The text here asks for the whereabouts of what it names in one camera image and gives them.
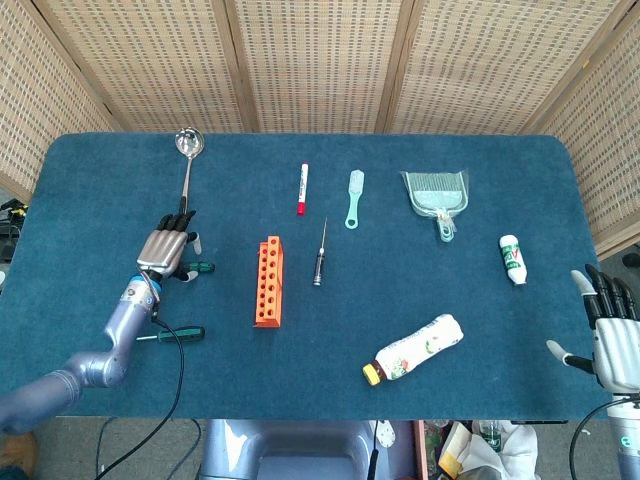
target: dustpan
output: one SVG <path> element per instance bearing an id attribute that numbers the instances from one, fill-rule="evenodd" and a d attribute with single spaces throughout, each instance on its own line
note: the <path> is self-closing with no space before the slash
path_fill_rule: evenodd
<path id="1" fill-rule="evenodd" d="M 453 240 L 456 231 L 453 217 L 469 203 L 467 172 L 400 174 L 413 210 L 423 217 L 437 219 L 443 242 Z"/>

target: mint green brush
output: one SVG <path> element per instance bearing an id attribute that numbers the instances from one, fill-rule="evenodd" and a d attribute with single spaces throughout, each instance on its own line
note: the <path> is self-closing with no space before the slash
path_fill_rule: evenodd
<path id="1" fill-rule="evenodd" d="M 351 172 L 349 179 L 349 196 L 351 203 L 349 204 L 349 213 L 344 221 L 344 226 L 350 230 L 358 228 L 358 200 L 362 195 L 364 188 L 364 172 L 362 170 L 354 170 Z"/>
<path id="2" fill-rule="evenodd" d="M 409 192 L 413 210 L 423 217 L 436 218 L 443 242 L 453 240 L 456 231 L 453 217 L 469 204 L 466 171 L 400 174 Z"/>

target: green label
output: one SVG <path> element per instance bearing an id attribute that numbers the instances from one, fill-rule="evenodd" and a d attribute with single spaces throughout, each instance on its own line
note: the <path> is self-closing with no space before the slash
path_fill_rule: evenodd
<path id="1" fill-rule="evenodd" d="M 391 369 L 391 380 L 395 380 L 396 378 L 400 378 L 404 374 L 409 371 L 409 362 L 407 362 L 403 358 L 399 358 L 393 364 L 393 368 Z"/>
<path id="2" fill-rule="evenodd" d="M 482 433 L 481 435 L 494 452 L 502 450 L 502 435 L 499 433 Z"/>
<path id="3" fill-rule="evenodd" d="M 520 245 L 514 243 L 513 245 L 502 247 L 502 258 L 504 258 L 504 264 L 507 267 L 507 270 L 520 268 L 522 266 L 520 260 L 522 258 L 520 255 Z"/>

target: yellow bottle cap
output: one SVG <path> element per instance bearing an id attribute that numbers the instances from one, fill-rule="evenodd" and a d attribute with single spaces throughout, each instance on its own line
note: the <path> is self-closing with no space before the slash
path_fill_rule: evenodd
<path id="1" fill-rule="evenodd" d="M 377 385 L 380 383 L 380 377 L 376 372 L 376 369 L 370 363 L 367 363 L 364 367 L 362 367 L 362 373 L 367 378 L 367 381 L 370 385 Z"/>

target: blue felt tablecloth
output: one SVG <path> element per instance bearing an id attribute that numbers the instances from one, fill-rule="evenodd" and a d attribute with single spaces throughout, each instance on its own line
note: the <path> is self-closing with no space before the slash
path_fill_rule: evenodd
<path id="1" fill-rule="evenodd" d="M 296 216 L 307 161 L 307 213 Z M 348 230 L 349 173 L 365 172 L 360 226 Z M 0 394 L 109 347 L 101 332 L 160 217 L 177 209 L 186 169 L 173 134 L 65 135 L 51 146 L 0 296 Z M 450 244 L 416 215 L 399 174 L 467 169 L 470 201 Z M 162 318 L 204 325 L 185 347 L 177 415 L 289 419 L 584 415 L 606 396 L 547 351 L 589 355 L 569 271 L 595 262 L 565 148 L 545 136 L 207 135 L 190 207 L 216 271 L 164 285 Z M 328 217 L 322 287 L 311 284 Z M 498 238 L 514 234 L 526 286 L 505 274 Z M 285 251 L 282 327 L 252 327 L 258 244 Z M 194 260 L 190 249 L 186 260 Z M 376 388 L 361 368 L 378 349 L 449 312 L 465 338 Z M 152 334 L 149 324 L 142 333 Z M 160 416 L 178 351 L 135 348 L 125 383 L 92 389 L 69 413 Z"/>

